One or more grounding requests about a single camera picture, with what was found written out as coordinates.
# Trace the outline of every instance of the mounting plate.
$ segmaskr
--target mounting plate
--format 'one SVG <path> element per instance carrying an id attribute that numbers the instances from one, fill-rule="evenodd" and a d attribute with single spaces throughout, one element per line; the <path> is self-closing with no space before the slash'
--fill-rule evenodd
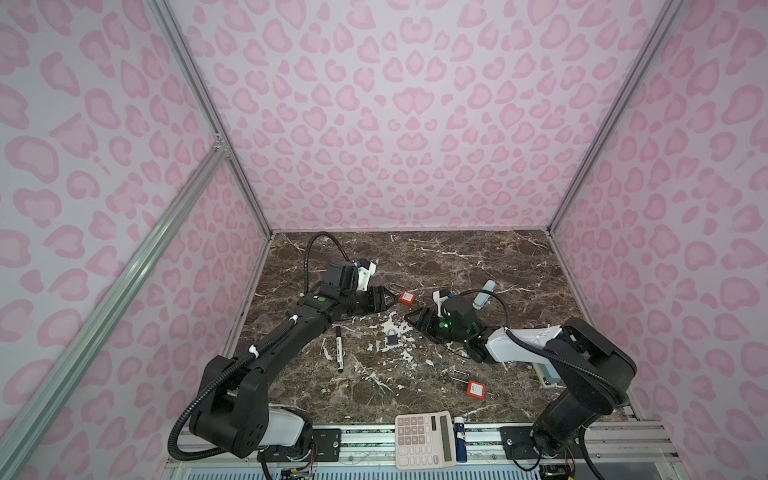
<path id="1" fill-rule="evenodd" d="M 338 462 L 341 447 L 341 429 L 313 429 L 312 438 L 317 444 L 318 452 L 315 462 Z M 272 445 L 264 450 L 268 462 L 291 462 L 284 447 Z"/>
<path id="2" fill-rule="evenodd" d="M 538 453 L 531 444 L 531 427 L 501 427 L 502 446 L 507 460 L 530 460 L 538 458 Z M 576 438 L 568 440 L 568 447 L 575 458 L 583 458 L 581 449 L 576 443 Z"/>

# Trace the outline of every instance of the robotic arm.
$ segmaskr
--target robotic arm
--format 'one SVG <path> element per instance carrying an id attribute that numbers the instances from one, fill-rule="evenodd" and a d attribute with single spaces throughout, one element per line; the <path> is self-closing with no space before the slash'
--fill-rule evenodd
<path id="1" fill-rule="evenodd" d="M 307 343 L 342 316 L 383 312 L 397 302 L 383 286 L 369 286 L 375 271 L 376 265 L 366 259 L 332 262 L 319 289 L 307 292 L 288 318 L 259 344 L 231 359 L 213 358 L 203 372 L 197 398 L 169 435 L 170 455 L 182 461 L 223 452 L 246 458 L 270 445 L 281 445 L 288 456 L 305 455 L 312 443 L 311 423 L 296 412 L 271 409 L 270 384 Z M 181 451 L 177 440 L 187 420 L 193 434 L 217 447 Z"/>
<path id="2" fill-rule="evenodd" d="M 554 367 L 567 388 L 540 414 L 531 430 L 531 442 L 542 456 L 562 453 L 581 429 L 627 401 L 627 388 L 637 373 L 635 363 L 583 319 L 570 318 L 562 326 L 546 329 L 484 327 L 476 313 L 478 302 L 468 300 L 472 293 L 496 298 L 510 323 L 509 308 L 490 290 L 458 295 L 435 292 L 435 307 L 416 310 L 406 320 L 433 342 L 462 342 L 476 362 L 518 361 Z"/>

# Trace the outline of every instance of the white label sticker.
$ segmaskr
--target white label sticker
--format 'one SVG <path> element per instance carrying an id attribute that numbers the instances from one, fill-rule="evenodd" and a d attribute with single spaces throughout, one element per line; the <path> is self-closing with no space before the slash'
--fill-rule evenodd
<path id="1" fill-rule="evenodd" d="M 483 386 L 479 383 L 472 383 L 472 386 L 469 387 L 469 392 L 472 395 L 482 396 L 483 390 Z"/>

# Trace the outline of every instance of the black cable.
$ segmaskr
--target black cable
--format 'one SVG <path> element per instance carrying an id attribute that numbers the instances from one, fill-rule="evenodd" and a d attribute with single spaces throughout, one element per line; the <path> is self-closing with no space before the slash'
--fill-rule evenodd
<path id="1" fill-rule="evenodd" d="M 328 237 L 330 238 L 336 246 L 339 248 L 339 251 L 341 252 L 342 256 L 344 257 L 344 260 L 350 262 L 351 260 L 347 256 L 346 252 L 344 251 L 344 247 L 341 246 L 341 243 L 328 232 L 317 232 L 315 233 L 312 238 L 310 238 L 310 241 L 306 244 L 306 250 L 304 251 L 304 295 L 308 294 L 310 292 L 310 251 L 312 250 L 312 245 L 315 243 L 315 240 L 317 240 L 320 237 Z"/>
<path id="2" fill-rule="evenodd" d="M 514 452 L 515 451 L 515 447 L 516 446 L 520 446 L 520 445 L 525 446 L 525 445 L 523 445 L 521 443 L 514 443 L 514 444 L 512 444 L 511 450 Z M 538 454 L 538 458 L 536 459 L 536 463 L 533 464 L 532 467 L 528 467 L 528 468 L 521 467 L 520 464 L 518 463 L 518 461 L 515 460 L 515 456 L 514 455 L 512 455 L 512 461 L 515 463 L 515 466 L 517 468 L 521 469 L 523 472 L 533 472 L 536 469 L 536 467 L 538 467 L 538 463 L 541 461 L 541 453 Z"/>
<path id="3" fill-rule="evenodd" d="M 296 325 L 295 322 L 289 323 L 285 328 L 277 332 L 275 335 L 266 339 L 262 339 L 261 344 L 255 345 L 256 351 L 263 353 L 272 348 L 293 328 L 294 325 Z M 203 450 L 200 452 L 185 452 L 179 449 L 179 436 L 181 435 L 181 430 L 184 428 L 187 420 L 189 420 L 189 418 L 192 416 L 192 412 L 194 412 L 197 406 L 200 405 L 200 402 L 202 402 L 207 396 L 218 389 L 221 384 L 226 382 L 232 375 L 235 374 L 235 372 L 237 372 L 237 370 L 241 369 L 255 359 L 256 355 L 251 352 L 243 355 L 235 363 L 220 373 L 215 379 L 211 380 L 210 383 L 206 385 L 205 388 L 200 391 L 200 393 L 197 394 L 197 397 L 192 400 L 192 402 L 190 402 L 187 408 L 184 409 L 184 411 L 179 416 L 179 419 L 174 424 L 174 427 L 170 430 L 170 434 L 168 435 L 168 453 L 170 456 L 182 462 L 191 462 L 192 460 L 201 460 L 203 458 L 212 457 L 214 455 L 219 455 L 220 453 L 226 452 L 226 450 L 219 447 Z"/>
<path id="4" fill-rule="evenodd" d="M 459 295 L 464 296 L 464 295 L 469 295 L 470 293 L 487 293 L 488 295 L 494 297 L 504 307 L 504 314 L 507 317 L 507 324 L 511 323 L 511 314 L 509 312 L 509 307 L 507 306 L 507 303 L 504 300 L 502 300 L 502 298 L 497 293 L 493 293 L 490 290 L 467 290 L 465 292 L 461 292 Z M 535 355 L 543 356 L 544 358 L 548 359 L 551 362 L 557 362 L 562 365 L 565 365 L 568 368 L 574 369 L 577 372 L 581 372 L 586 376 L 590 376 L 593 379 L 597 380 L 598 382 L 602 383 L 603 385 L 607 386 L 610 390 L 613 391 L 614 395 L 617 397 L 616 400 L 618 405 L 623 405 L 625 403 L 628 403 L 627 393 L 624 390 L 620 389 L 618 386 L 616 386 L 611 380 L 606 379 L 599 373 L 592 372 L 589 369 L 585 369 L 583 366 L 579 366 L 579 365 L 576 365 L 575 363 L 569 362 L 568 360 L 560 357 L 557 353 L 549 352 L 547 350 L 537 348 L 533 345 L 528 345 L 526 342 L 523 342 L 517 336 L 515 336 L 515 334 L 512 333 L 509 328 L 507 328 L 505 332 L 507 333 L 507 336 L 509 337 L 509 339 L 515 344 L 517 344 L 518 346 L 520 346 L 522 349 L 526 349 L 527 351 L 534 353 Z"/>
<path id="5" fill-rule="evenodd" d="M 272 480 L 272 475 L 270 475 L 270 469 L 266 466 L 266 458 L 264 458 L 264 451 L 256 454 L 256 457 L 259 459 L 259 462 L 261 462 L 261 471 L 264 472 L 264 478 L 266 480 Z"/>
<path id="6" fill-rule="evenodd" d="M 584 433 L 587 431 L 586 428 L 581 427 L 578 430 L 578 446 L 581 447 L 581 454 L 584 456 L 584 461 L 587 463 L 587 466 L 592 471 L 592 474 L 597 480 L 605 480 L 605 477 L 601 475 L 600 471 L 598 470 L 598 467 L 594 466 L 594 463 L 592 463 L 592 459 L 589 458 L 589 452 L 587 451 L 587 443 L 584 440 Z"/>

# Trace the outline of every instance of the wire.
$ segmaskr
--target wire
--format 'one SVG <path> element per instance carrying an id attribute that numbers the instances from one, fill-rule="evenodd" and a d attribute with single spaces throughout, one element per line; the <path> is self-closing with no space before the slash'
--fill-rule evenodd
<path id="1" fill-rule="evenodd" d="M 448 352 L 448 353 L 452 353 L 452 354 L 456 355 L 458 358 L 460 358 L 460 359 L 462 359 L 462 360 L 469 360 L 469 359 L 470 359 L 470 358 L 469 358 L 469 357 L 467 357 L 467 356 L 463 356 L 461 353 L 458 353 L 458 352 L 454 352 L 453 350 L 451 350 L 450 348 L 448 348 L 448 346 L 447 346 L 446 344 L 444 344 L 444 343 L 441 343 L 440 345 L 442 345 L 442 348 L 444 348 L 446 352 Z"/>
<path id="2" fill-rule="evenodd" d="M 525 446 L 525 445 L 524 445 L 524 444 L 522 444 L 522 443 L 513 443 L 513 444 L 512 444 L 512 446 L 511 446 L 511 450 L 514 452 L 514 451 L 515 451 L 515 447 L 518 447 L 518 446 Z M 539 452 L 539 454 L 538 454 L 538 458 L 536 459 L 536 463 L 535 463 L 535 464 L 533 464 L 533 466 L 531 466 L 531 467 L 528 467 L 528 468 L 523 468 L 523 467 L 522 467 L 522 466 L 521 466 L 521 465 L 518 463 L 518 461 L 515 459 L 515 456 L 514 456 L 514 455 L 512 456 L 512 461 L 515 463 L 515 466 L 516 466 L 517 468 L 521 469 L 523 472 L 533 472 L 533 471 L 536 469 L 536 467 L 538 467 L 538 463 L 541 461 L 541 453 Z"/>
<path id="3" fill-rule="evenodd" d="M 286 325 L 282 330 L 278 331 L 275 335 L 270 335 L 270 336 L 267 336 L 267 338 L 262 339 L 261 342 L 259 342 L 259 344 L 255 345 L 256 351 L 259 353 L 263 353 L 268 349 L 272 348 L 276 343 L 282 340 L 285 335 L 288 334 L 288 332 L 293 328 L 294 325 L 296 324 L 288 323 L 288 325 Z M 189 420 L 189 418 L 192 416 L 192 413 L 200 405 L 200 403 L 203 400 L 205 400 L 205 398 L 209 396 L 212 392 L 218 389 L 232 375 L 234 375 L 237 372 L 237 370 L 251 363 L 255 359 L 256 359 L 256 355 L 252 352 L 248 352 L 244 354 L 235 363 L 227 367 L 215 379 L 211 380 L 210 383 L 208 383 L 208 385 L 206 385 L 202 390 L 200 390 L 200 393 L 198 393 L 197 397 L 194 400 L 192 400 L 192 402 L 190 402 L 187 408 L 184 409 L 184 411 L 179 416 L 179 419 L 176 421 L 176 423 L 174 423 L 174 427 L 170 430 L 170 434 L 168 435 L 168 453 L 170 454 L 170 456 L 182 462 L 191 462 L 192 460 L 201 460 L 203 458 L 213 457 L 215 455 L 219 455 L 221 453 L 226 452 L 226 450 L 220 447 L 203 450 L 201 452 L 185 452 L 179 449 L 179 436 L 181 435 L 181 430 L 184 428 L 184 425 L 187 423 L 187 420 Z"/>
<path id="4" fill-rule="evenodd" d="M 574 457 L 574 453 L 571 451 L 571 447 L 565 447 L 565 450 L 563 451 L 564 457 L 565 457 L 565 469 L 568 472 L 569 477 L 575 477 L 576 476 L 576 457 Z M 568 454 L 571 454 L 571 461 L 573 462 L 573 465 L 568 464 Z"/>
<path id="5" fill-rule="evenodd" d="M 312 236 L 312 238 L 310 238 L 310 241 L 306 244 L 306 250 L 304 252 L 304 295 L 310 292 L 310 251 L 312 250 L 312 245 L 315 243 L 315 240 L 317 240 L 320 237 L 330 238 L 331 241 L 334 242 L 336 246 L 339 248 L 339 251 L 344 257 L 344 260 L 348 262 L 351 261 L 347 256 L 346 252 L 344 251 L 344 247 L 341 246 L 341 243 L 336 239 L 336 237 L 334 237 L 328 232 L 315 233 Z"/>
<path id="6" fill-rule="evenodd" d="M 605 477 L 601 475 L 600 471 L 598 470 L 598 467 L 594 466 L 594 463 L 592 463 L 592 459 L 589 458 L 589 452 L 587 451 L 587 443 L 584 440 L 584 433 L 586 433 L 587 429 L 583 426 L 578 431 L 578 444 L 579 447 L 581 447 L 581 454 L 584 456 L 584 461 L 587 463 L 587 466 L 592 471 L 592 474 L 597 480 L 605 480 Z"/>
<path id="7" fill-rule="evenodd" d="M 470 293 L 487 293 L 488 295 L 494 297 L 504 307 L 504 314 L 506 315 L 507 324 L 511 323 L 511 314 L 509 312 L 509 307 L 507 306 L 507 303 L 504 300 L 502 300 L 502 298 L 497 293 L 493 293 L 490 290 L 467 290 L 465 292 L 461 292 L 459 295 L 464 296 L 464 295 L 469 295 Z M 535 355 L 543 356 L 544 358 L 550 360 L 551 362 L 557 362 L 562 365 L 565 365 L 568 368 L 571 368 L 573 370 L 576 370 L 577 372 L 583 373 L 586 376 L 590 376 L 593 379 L 597 380 L 598 382 L 602 383 L 603 385 L 607 386 L 610 390 L 613 391 L 613 394 L 617 397 L 616 400 L 618 405 L 624 405 L 628 403 L 627 393 L 624 390 L 617 387 L 611 380 L 606 379 L 599 373 L 593 372 L 589 369 L 585 369 L 583 366 L 576 365 L 575 363 L 572 363 L 566 359 L 563 359 L 556 353 L 549 352 L 547 350 L 540 349 L 533 345 L 529 345 L 526 342 L 523 342 L 517 336 L 515 336 L 515 334 L 512 333 L 508 327 L 506 328 L 505 332 L 507 333 L 507 336 L 509 337 L 509 339 L 515 344 L 517 344 L 518 346 L 520 346 L 522 349 L 525 349 L 531 353 L 534 353 Z"/>
<path id="8" fill-rule="evenodd" d="M 257 453 L 256 457 L 259 459 L 259 462 L 261 462 L 261 471 L 264 472 L 264 478 L 266 478 L 266 480 L 272 480 L 270 469 L 269 467 L 266 466 L 266 458 L 264 458 L 264 450 Z"/>
<path id="9" fill-rule="evenodd" d="M 293 468 L 291 472 L 292 473 L 301 472 L 302 470 L 306 470 L 307 468 L 311 467 L 312 464 L 315 462 L 315 458 L 317 457 L 317 451 L 318 451 L 317 444 L 315 442 L 312 442 L 312 444 L 310 445 L 310 450 L 306 453 L 306 455 L 302 457 L 302 458 L 310 457 L 310 460 L 306 464 L 304 464 L 303 467 Z"/>

